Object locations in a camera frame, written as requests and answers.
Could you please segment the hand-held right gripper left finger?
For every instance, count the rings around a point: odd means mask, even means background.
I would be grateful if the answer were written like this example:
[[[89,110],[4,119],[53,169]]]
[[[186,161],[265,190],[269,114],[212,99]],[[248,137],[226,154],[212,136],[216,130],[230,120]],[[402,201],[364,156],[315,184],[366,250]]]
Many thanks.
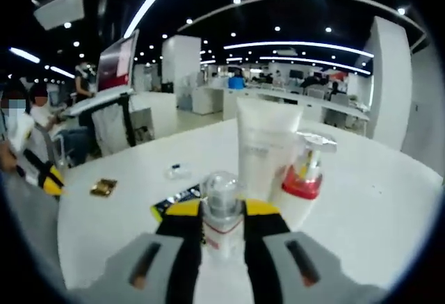
[[[173,204],[155,233],[139,235],[107,259],[93,302],[192,303],[201,244],[201,201]]]

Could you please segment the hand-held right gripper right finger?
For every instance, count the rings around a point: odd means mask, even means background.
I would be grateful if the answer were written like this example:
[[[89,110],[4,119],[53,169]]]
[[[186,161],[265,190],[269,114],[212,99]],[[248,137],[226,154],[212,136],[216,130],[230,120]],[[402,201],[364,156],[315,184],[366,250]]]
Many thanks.
[[[243,211],[244,260],[256,303],[378,303],[378,287],[349,278],[334,253],[290,231],[278,208],[247,199]]]

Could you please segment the person's left hand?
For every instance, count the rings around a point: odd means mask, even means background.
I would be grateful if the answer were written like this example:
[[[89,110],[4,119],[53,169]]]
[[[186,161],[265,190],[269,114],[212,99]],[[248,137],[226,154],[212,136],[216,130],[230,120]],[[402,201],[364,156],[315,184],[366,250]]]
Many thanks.
[[[17,158],[10,150],[8,141],[1,141],[0,162],[3,172],[15,173],[17,171]]]

